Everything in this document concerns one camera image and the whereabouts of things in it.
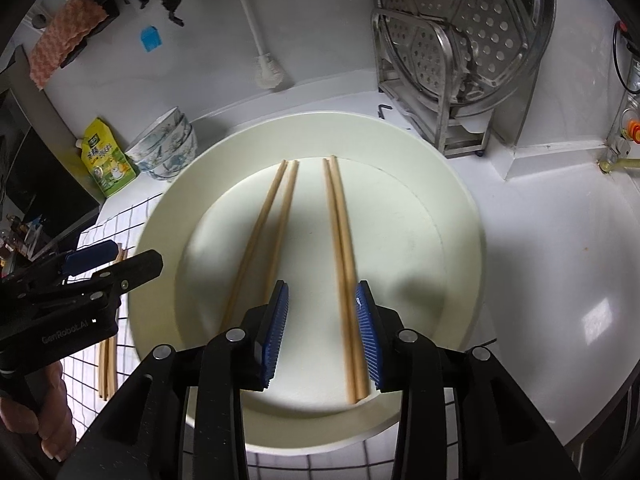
white wall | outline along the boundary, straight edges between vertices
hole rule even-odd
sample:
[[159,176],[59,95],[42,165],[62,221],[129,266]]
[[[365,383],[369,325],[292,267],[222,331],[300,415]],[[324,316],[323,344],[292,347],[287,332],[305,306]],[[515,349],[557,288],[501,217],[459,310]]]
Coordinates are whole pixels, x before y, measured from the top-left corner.
[[[266,43],[293,82],[374,70],[373,0],[254,1]],[[101,116],[126,144],[175,105],[195,120],[264,93],[254,83],[257,54],[239,0],[183,0],[176,15],[184,28],[158,0],[121,10],[46,86],[76,136]],[[163,45],[146,53],[140,31],[149,25]],[[37,35],[21,27],[17,39],[30,50]]]
[[607,137],[623,94],[611,51],[617,19],[606,0],[558,0],[519,146]]

human hand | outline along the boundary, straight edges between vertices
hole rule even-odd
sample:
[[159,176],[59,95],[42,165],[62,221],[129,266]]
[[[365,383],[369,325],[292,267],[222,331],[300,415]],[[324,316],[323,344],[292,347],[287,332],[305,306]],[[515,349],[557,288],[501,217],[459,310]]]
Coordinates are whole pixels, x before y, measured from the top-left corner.
[[42,451],[49,458],[62,462],[76,446],[76,428],[66,403],[66,384],[62,379],[62,363],[57,361],[45,368],[49,391],[40,415],[11,399],[0,397],[0,418],[14,433],[38,433]]

pink towel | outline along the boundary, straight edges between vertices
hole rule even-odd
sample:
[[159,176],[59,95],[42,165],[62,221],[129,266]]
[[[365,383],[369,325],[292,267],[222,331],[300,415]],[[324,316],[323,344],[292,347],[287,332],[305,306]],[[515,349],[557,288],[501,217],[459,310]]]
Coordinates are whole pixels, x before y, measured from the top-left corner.
[[93,0],[68,0],[29,56],[30,76],[40,90],[82,38],[106,18],[105,10]]

green and yellow detergent pouch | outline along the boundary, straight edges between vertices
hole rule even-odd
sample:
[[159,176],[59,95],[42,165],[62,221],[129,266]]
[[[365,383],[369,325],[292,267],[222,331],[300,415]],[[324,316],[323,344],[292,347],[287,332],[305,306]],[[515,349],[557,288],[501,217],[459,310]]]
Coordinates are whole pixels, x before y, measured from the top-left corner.
[[136,172],[118,147],[111,130],[100,119],[94,120],[84,131],[81,158],[107,197],[136,177]]

pair of chopsticks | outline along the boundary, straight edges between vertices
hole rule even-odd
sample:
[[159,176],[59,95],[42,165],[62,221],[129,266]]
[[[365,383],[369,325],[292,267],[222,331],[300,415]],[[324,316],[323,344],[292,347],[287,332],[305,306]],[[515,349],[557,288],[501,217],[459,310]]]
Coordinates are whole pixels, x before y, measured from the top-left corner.
[[[278,264],[280,263],[280,248],[284,239],[287,221],[289,220],[289,211],[291,209],[291,201],[293,199],[293,190],[296,186],[296,177],[298,176],[299,164],[300,163],[297,160],[294,160],[291,163],[291,169],[289,170],[287,189],[285,190],[282,208],[280,209],[280,218],[278,219],[278,231],[273,244],[271,261],[264,283],[264,303],[268,303],[269,301],[271,291],[273,289],[273,284],[275,282],[276,273],[278,272]],[[244,278],[244,274],[249,268],[249,264],[254,257],[255,247],[258,243],[258,239],[260,238],[260,233],[262,232],[262,228],[264,227],[264,224],[269,216],[269,212],[271,211],[271,206],[273,205],[273,201],[275,200],[276,194],[278,193],[278,188],[280,187],[280,183],[282,182],[282,177],[284,176],[284,173],[287,169],[287,165],[288,162],[286,160],[283,160],[280,163],[280,166],[276,171],[276,175],[273,178],[271,186],[267,192],[267,197],[264,199],[264,203],[262,204],[262,208],[260,209],[260,214],[258,215],[258,218],[256,219],[254,224],[254,228],[251,231],[251,235],[249,236],[249,241],[244,248],[244,254],[242,255],[242,260],[240,260],[238,272],[236,272],[236,277],[234,279],[233,285],[231,286],[231,292],[229,294],[228,300],[226,301],[225,312],[222,317],[222,322],[220,323],[220,332],[223,332],[224,330],[229,328],[229,323],[234,312],[234,307],[236,306],[236,301],[238,300],[238,294],[240,293],[242,279]]]
[[[127,257],[127,250],[118,244],[118,256],[115,263],[121,262]],[[118,377],[116,374],[116,336],[100,341],[98,345],[98,396],[103,400],[109,400],[118,389]]]
[[344,364],[349,402],[355,404],[369,396],[369,374],[356,318],[356,267],[351,243],[340,167],[335,155],[322,160],[326,184],[327,205],[334,239],[335,269],[338,277],[340,318],[344,344]]

